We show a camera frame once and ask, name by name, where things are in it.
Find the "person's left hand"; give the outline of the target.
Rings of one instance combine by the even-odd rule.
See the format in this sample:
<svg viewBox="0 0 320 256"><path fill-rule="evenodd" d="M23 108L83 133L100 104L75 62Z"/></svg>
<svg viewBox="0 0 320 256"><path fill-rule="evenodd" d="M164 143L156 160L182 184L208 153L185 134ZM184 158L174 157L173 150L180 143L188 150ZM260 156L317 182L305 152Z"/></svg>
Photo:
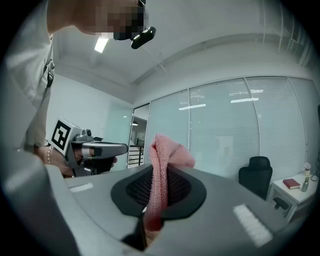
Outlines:
<svg viewBox="0 0 320 256"><path fill-rule="evenodd" d="M64 156L55 148L50 154L50 164L58 167L64 177L71 178L73 176L73 171Z"/></svg>

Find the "white side table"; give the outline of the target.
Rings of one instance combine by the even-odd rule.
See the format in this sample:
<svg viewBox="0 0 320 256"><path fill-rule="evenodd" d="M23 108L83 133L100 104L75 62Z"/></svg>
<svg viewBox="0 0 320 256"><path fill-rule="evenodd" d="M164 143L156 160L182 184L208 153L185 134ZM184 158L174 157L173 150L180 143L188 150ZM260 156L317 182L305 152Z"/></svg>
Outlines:
<svg viewBox="0 0 320 256"><path fill-rule="evenodd" d="M271 202L275 197L275 193L279 194L282 199L289 203L288 212L285 216L287 223L290 222L295 212L308 206L312 199L315 197L318 181L309 180L308 188L305 192L302 192L302 186L306 176L299 173L294 176L287 177L287 179L294 179L300 184L300 188L289 189L283 183L283 179L273 180L267 196L267 201Z"/></svg>

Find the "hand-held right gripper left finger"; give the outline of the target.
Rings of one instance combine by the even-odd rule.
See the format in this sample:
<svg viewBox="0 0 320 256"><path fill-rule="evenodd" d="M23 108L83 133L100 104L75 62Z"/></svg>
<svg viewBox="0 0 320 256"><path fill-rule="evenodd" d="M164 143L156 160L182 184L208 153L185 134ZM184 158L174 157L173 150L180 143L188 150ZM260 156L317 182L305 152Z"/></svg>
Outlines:
<svg viewBox="0 0 320 256"><path fill-rule="evenodd" d="M112 192L114 185L133 175L151 170L150 164L105 172L99 175L64 179L62 215L78 242L144 242L142 211L139 216L123 214L112 197L128 197L123 188Z"/></svg>

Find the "ceiling light panel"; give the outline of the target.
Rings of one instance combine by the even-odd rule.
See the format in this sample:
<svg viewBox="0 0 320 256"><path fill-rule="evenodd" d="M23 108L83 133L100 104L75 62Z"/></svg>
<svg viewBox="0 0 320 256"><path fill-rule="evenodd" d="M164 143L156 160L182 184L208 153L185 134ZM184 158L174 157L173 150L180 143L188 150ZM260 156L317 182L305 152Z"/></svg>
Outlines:
<svg viewBox="0 0 320 256"><path fill-rule="evenodd" d="M97 51L98 53L103 53L108 41L109 41L108 38L99 37L95 44L94 50Z"/></svg>

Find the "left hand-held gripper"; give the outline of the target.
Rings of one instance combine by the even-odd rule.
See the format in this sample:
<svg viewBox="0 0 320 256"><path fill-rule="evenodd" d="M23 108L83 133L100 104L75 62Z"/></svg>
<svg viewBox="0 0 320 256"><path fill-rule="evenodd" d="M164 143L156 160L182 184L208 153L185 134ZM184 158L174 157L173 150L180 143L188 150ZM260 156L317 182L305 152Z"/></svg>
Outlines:
<svg viewBox="0 0 320 256"><path fill-rule="evenodd" d="M51 135L51 145L64 157L75 177L109 172L117 156L128 152L123 143L101 142L84 129L59 117Z"/></svg>

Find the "red book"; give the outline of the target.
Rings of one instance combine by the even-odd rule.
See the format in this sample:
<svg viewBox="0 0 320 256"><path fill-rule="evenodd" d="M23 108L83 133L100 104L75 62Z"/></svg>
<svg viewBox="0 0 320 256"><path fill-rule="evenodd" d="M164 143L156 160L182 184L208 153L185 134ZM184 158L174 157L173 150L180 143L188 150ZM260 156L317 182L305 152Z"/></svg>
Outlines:
<svg viewBox="0 0 320 256"><path fill-rule="evenodd" d="M282 182L289 190L299 189L301 187L301 184L293 178L284 179Z"/></svg>

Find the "person's white shirt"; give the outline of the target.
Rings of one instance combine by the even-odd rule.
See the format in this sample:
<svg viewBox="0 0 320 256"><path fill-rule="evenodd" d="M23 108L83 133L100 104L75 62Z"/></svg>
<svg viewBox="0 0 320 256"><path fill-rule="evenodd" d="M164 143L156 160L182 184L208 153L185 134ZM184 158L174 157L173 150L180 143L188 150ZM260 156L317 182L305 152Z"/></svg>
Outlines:
<svg viewBox="0 0 320 256"><path fill-rule="evenodd" d="M26 18L0 65L0 146L34 152L46 138L55 76L48 0Z"/></svg>

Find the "person's left forearm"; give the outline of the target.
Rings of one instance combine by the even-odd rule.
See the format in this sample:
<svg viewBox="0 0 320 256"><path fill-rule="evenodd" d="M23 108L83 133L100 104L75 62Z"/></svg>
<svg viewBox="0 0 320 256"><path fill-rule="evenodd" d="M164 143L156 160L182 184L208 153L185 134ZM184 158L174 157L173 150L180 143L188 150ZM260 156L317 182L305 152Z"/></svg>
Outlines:
<svg viewBox="0 0 320 256"><path fill-rule="evenodd" d="M45 165L51 164L51 148L49 146L35 146L34 154L37 155Z"/></svg>

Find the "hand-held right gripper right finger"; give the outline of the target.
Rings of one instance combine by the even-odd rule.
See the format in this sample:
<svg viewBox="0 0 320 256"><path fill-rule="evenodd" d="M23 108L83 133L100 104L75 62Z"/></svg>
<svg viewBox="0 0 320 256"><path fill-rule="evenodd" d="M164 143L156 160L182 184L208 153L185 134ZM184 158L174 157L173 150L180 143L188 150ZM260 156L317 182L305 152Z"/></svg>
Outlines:
<svg viewBox="0 0 320 256"><path fill-rule="evenodd" d="M206 199L190 217L165 221L147 248L149 256L274 256L288 242L282 214L267 201L232 179L175 165L206 188ZM270 242L256 247L233 209L246 205L272 234Z"/></svg>

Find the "black office chair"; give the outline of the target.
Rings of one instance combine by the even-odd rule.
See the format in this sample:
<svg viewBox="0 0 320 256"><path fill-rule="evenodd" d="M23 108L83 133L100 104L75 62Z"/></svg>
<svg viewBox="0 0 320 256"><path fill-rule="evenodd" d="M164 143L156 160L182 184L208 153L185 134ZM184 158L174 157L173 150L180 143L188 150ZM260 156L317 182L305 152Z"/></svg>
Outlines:
<svg viewBox="0 0 320 256"><path fill-rule="evenodd" d="M273 169L265 156L253 156L248 166L238 171L238 182L263 200L267 200Z"/></svg>

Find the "black stair railing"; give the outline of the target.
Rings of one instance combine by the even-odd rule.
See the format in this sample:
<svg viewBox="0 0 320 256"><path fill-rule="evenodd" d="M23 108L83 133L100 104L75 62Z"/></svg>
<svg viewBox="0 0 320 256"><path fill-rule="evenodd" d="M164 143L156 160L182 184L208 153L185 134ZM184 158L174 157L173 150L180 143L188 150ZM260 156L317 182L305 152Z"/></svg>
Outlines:
<svg viewBox="0 0 320 256"><path fill-rule="evenodd" d="M137 139L135 142L130 140L127 167L134 168L144 164L145 160L145 141Z"/></svg>

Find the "pink cloth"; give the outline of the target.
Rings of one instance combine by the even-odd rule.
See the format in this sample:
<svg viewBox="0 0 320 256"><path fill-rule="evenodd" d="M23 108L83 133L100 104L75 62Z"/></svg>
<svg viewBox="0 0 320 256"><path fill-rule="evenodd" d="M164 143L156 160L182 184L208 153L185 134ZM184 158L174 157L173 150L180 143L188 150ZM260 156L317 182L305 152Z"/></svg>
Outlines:
<svg viewBox="0 0 320 256"><path fill-rule="evenodd" d="M153 171L143 224L147 231L158 232L162 228L162 211L168 206L168 164L193 168L196 162L187 148L160 133L155 135L148 152Z"/></svg>

